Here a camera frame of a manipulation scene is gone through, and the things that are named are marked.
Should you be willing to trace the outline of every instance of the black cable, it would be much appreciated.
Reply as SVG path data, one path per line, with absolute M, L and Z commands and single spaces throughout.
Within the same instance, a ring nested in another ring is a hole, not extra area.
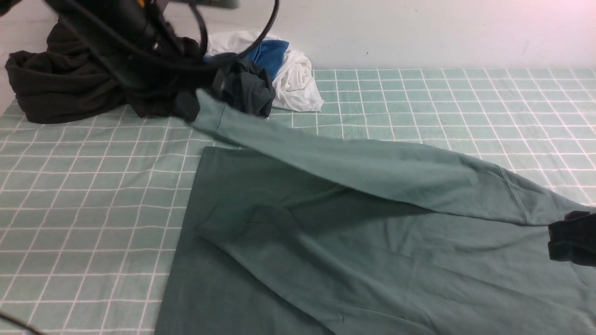
M 77 11 L 79 14 L 83 15 L 84 17 L 86 17 L 87 19 L 92 21 L 94 24 L 96 24 L 98 26 L 98 28 L 103 30 L 106 34 L 108 34 L 111 38 L 113 38 L 116 42 L 118 42 L 122 47 L 124 47 L 124 49 L 128 50 L 129 52 L 131 52 L 139 57 L 142 57 L 145 60 L 152 62 L 153 64 L 162 66 L 169 70 L 199 71 L 199 72 L 203 72 L 205 70 L 218 69 L 220 67 L 228 66 L 231 63 L 236 62 L 236 61 L 246 57 L 246 55 L 248 55 L 251 51 L 253 51 L 257 46 L 259 46 L 259 44 L 265 39 L 265 37 L 267 36 L 269 31 L 271 30 L 271 27 L 273 26 L 273 22 L 275 22 L 275 18 L 277 17 L 277 12 L 279 11 L 280 0 L 274 0 L 274 1 L 275 1 L 275 4 L 273 6 L 273 10 L 271 12 L 269 21 L 267 22 L 267 25 L 265 26 L 265 28 L 263 29 L 263 32 L 259 35 L 259 37 L 257 37 L 257 39 L 254 40 L 254 42 L 248 48 L 246 48 L 246 50 L 244 50 L 243 52 L 241 52 L 233 57 L 226 58 L 225 60 L 205 62 L 204 64 L 201 64 L 201 65 L 199 65 L 199 64 L 184 65 L 184 64 L 175 63 L 173 61 L 161 59 L 161 58 L 156 57 L 146 51 L 143 51 L 143 50 L 137 48 L 135 45 L 133 45 L 132 43 L 127 41 L 125 38 L 120 36 L 117 32 L 115 32 L 108 25 L 103 23 L 103 21 L 101 21 L 97 16 L 95 16 L 93 13 L 91 13 L 85 7 L 79 5 L 75 0 L 64 0 L 64 2 L 67 3 L 69 6 L 71 6 L 73 10 Z
M 0 319 L 8 322 L 9 324 L 11 324 L 17 328 L 26 330 L 26 331 L 32 333 L 33 335 L 46 335 L 46 334 L 43 334 L 42 332 L 40 332 L 39 330 L 33 328 L 32 325 L 28 325 L 25 322 L 15 318 L 11 315 L 3 313 L 2 311 L 0 311 Z
M 198 55 L 203 59 L 207 54 L 207 47 L 209 46 L 209 35 L 207 34 L 207 24 L 203 19 L 203 16 L 197 9 L 197 1 L 196 0 L 189 0 L 188 5 L 190 6 L 190 10 L 193 12 L 194 18 L 197 20 L 198 29 L 201 32 L 201 41 L 198 44 Z

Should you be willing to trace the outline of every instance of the garment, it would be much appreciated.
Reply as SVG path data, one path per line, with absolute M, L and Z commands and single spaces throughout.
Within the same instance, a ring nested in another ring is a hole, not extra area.
M 66 26 L 58 22 L 47 43 L 47 52 L 10 54 L 5 66 L 28 121 L 70 122 L 126 103 L 118 81 Z
M 246 58 L 267 70 L 270 77 L 275 79 L 277 72 L 284 64 L 284 54 L 290 44 L 280 39 L 263 41 Z
M 596 332 L 596 269 L 547 248 L 550 223 L 594 209 L 463 154 L 198 96 L 193 127 L 248 150 L 203 151 L 156 334 Z
M 19 51 L 6 63 L 8 81 L 27 120 L 65 123 L 86 119 L 129 103 L 139 117 L 196 117 L 194 90 L 139 94 L 124 89 L 89 48 L 60 20 L 47 39 L 46 52 Z M 195 40 L 181 38 L 184 55 L 198 57 Z
M 259 36 L 257 32 L 226 32 L 209 36 L 208 55 L 223 52 L 241 52 Z M 280 40 L 275 35 L 268 35 L 267 40 Z M 321 111 L 323 99 L 312 76 L 311 61 L 303 52 L 288 46 L 284 61 L 273 79 L 275 99 L 273 107 L 294 111 Z
M 228 52 L 211 58 L 219 61 L 235 55 Z M 269 73 L 252 60 L 244 58 L 218 70 L 212 94 L 243 113 L 268 117 L 275 90 Z

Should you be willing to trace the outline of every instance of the table surface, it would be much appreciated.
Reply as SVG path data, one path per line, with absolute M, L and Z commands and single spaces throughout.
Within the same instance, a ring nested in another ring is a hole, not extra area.
M 596 204 L 593 69 L 321 70 L 320 113 L 277 122 L 412 141 L 496 163 Z M 0 309 L 51 334 L 150 334 L 202 148 L 129 107 L 36 125 L 0 117 Z M 0 334 L 21 334 L 0 324 Z

